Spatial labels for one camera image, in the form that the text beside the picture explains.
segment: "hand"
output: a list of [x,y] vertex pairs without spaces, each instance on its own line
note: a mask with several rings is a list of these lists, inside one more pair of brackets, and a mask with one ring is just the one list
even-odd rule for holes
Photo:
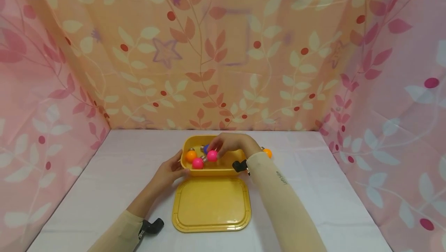
[[172,158],[164,161],[159,166],[148,187],[152,188],[156,194],[161,194],[167,187],[171,186],[176,179],[187,176],[189,169],[184,169],[181,166],[182,150],[179,150]]
[[217,158],[222,158],[228,151],[241,149],[246,158],[262,151],[258,143],[249,135],[237,133],[221,133],[209,143],[208,150],[217,150]]

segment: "yellow plastic box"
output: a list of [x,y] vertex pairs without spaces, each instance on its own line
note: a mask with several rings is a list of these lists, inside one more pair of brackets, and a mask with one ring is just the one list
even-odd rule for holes
[[185,155],[190,148],[197,157],[204,155],[201,146],[215,135],[195,135],[186,140],[181,165],[190,169],[190,177],[182,182],[173,203],[172,223],[182,232],[239,231],[251,218],[246,184],[232,168],[234,161],[246,159],[243,151],[226,153],[217,162],[206,162],[202,170],[194,170]]

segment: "beige sleeve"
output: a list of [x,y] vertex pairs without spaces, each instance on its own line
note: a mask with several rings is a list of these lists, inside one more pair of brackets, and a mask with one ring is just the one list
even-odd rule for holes
[[124,211],[88,252],[132,252],[139,243],[143,219]]
[[326,252],[316,226],[293,188],[264,152],[247,159],[283,252]]

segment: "white tablecloth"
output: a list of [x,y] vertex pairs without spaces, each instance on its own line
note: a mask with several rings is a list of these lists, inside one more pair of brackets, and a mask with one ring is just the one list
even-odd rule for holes
[[[29,252],[83,252],[114,222],[150,181],[159,164],[191,135],[208,131],[114,130],[38,235]],[[317,132],[257,132],[273,152],[317,226],[329,252],[391,252],[331,152]],[[159,199],[149,219],[162,218],[159,235],[145,237],[137,252],[277,252],[278,241],[255,185],[249,187],[252,219],[236,232],[177,231],[171,221],[174,188]]]

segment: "orange ball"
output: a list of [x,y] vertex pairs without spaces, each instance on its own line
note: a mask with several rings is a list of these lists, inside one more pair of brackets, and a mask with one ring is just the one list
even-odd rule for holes
[[197,158],[197,153],[195,152],[195,150],[189,150],[189,151],[186,153],[186,160],[187,160],[189,163],[192,163],[192,161],[193,161],[195,158]]
[[268,155],[269,158],[271,158],[271,156],[273,156],[273,153],[271,152],[271,150],[263,149],[263,151]]

